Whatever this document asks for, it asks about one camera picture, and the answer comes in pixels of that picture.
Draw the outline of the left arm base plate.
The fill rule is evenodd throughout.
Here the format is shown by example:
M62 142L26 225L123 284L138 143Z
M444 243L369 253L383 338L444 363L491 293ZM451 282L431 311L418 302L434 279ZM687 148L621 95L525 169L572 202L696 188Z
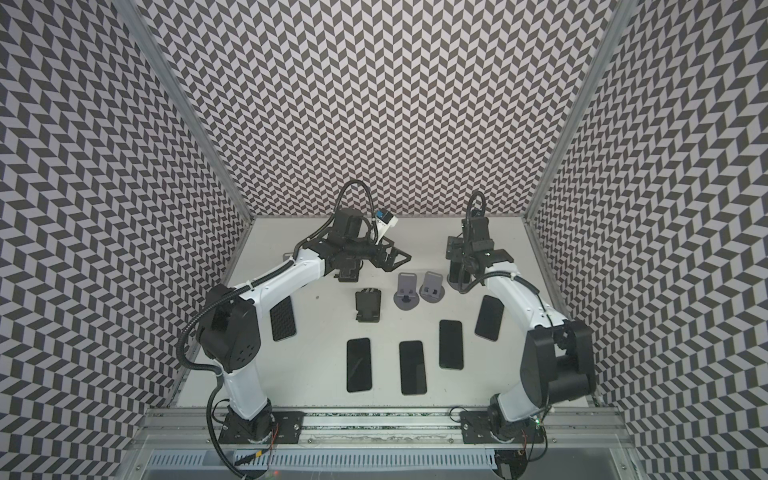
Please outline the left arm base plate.
M264 411L252 420L228 413L218 436L225 445L297 444L305 413L301 411Z

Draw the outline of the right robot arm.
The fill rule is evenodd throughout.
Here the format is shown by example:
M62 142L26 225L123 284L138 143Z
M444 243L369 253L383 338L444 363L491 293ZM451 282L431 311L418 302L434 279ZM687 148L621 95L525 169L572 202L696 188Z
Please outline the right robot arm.
M487 409L489 430L497 440L516 440L551 405L595 392L591 328L544 301L513 257L495 247L487 217L470 211L462 220L461 234L448 238L446 258L449 278L459 293L486 287L526 334L519 382L493 395Z

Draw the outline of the black phone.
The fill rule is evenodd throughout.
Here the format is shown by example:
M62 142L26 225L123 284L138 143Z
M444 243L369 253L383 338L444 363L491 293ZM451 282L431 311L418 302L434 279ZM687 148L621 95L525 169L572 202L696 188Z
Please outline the black phone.
M403 341L399 344L400 382L403 395L423 395L427 392L426 365L423 343Z
M470 282L471 274L464 268L464 264L460 261L451 261L449 264L449 282Z
M270 309L272 338L275 342L286 340L297 334L293 303L290 296Z
M504 315L504 305L496 297L485 295L480 304L474 333L476 336L495 342L498 340Z
M346 389L349 393L369 391L372 388L372 356L369 338L347 342Z
M443 319L439 323L439 366L450 370L464 368L463 326L460 321Z

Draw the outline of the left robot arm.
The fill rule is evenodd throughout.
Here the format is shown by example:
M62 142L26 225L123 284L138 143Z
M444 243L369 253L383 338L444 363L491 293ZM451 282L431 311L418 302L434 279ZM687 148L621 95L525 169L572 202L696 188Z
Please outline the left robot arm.
M259 441L271 432L272 406L256 366L260 319L282 309L292 294L336 271L341 282L358 278L361 265L392 272L411 256L386 236L398 217L387 209L370 215L337 210L316 232L299 241L283 263L236 288L214 288L197 321L197 343L213 361L217 382L229 399L227 418Z

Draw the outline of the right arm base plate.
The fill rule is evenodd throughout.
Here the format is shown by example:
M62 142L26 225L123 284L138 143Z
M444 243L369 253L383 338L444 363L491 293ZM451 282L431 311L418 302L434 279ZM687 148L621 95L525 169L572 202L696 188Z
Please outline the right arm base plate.
M459 424L465 444L543 443L543 428L533 418L508 422L491 418L487 411L462 410Z

